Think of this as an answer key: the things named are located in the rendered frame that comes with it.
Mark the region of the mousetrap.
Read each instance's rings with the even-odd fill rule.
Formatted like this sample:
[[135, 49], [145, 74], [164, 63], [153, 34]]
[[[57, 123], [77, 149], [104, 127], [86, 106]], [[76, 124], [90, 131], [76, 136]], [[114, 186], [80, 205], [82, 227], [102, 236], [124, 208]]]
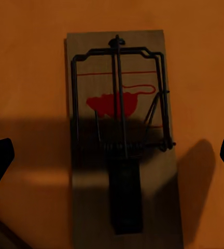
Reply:
[[0, 222], [0, 249], [31, 249]]
[[185, 249], [165, 31], [66, 34], [74, 249]]

